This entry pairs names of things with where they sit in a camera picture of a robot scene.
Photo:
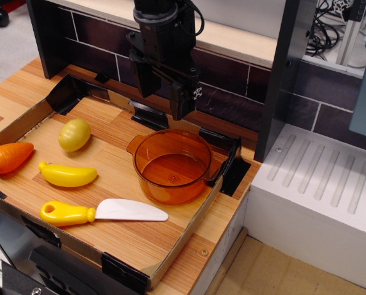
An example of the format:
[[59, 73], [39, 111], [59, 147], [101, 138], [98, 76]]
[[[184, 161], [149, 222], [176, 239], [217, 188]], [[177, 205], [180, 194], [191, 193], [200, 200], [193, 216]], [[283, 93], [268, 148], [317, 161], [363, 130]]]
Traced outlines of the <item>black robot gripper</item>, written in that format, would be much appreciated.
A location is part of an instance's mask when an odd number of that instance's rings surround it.
[[182, 120], [196, 110], [202, 96], [200, 70], [192, 59], [196, 46], [196, 6], [135, 6], [133, 18], [139, 32], [127, 35], [131, 44], [129, 58], [137, 88], [143, 98], [161, 88], [161, 78], [188, 79], [170, 83], [170, 108], [173, 120]]

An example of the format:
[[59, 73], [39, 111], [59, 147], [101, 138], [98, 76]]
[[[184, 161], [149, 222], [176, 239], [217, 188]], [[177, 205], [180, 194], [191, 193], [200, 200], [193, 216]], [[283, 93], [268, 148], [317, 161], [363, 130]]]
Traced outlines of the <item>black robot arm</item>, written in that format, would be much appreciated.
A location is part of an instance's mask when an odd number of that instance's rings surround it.
[[196, 108], [201, 95], [200, 69], [191, 54], [205, 20], [192, 1], [135, 1], [133, 18], [139, 31], [127, 35], [129, 59], [142, 97], [156, 93], [163, 82], [169, 86], [172, 117], [181, 120]]

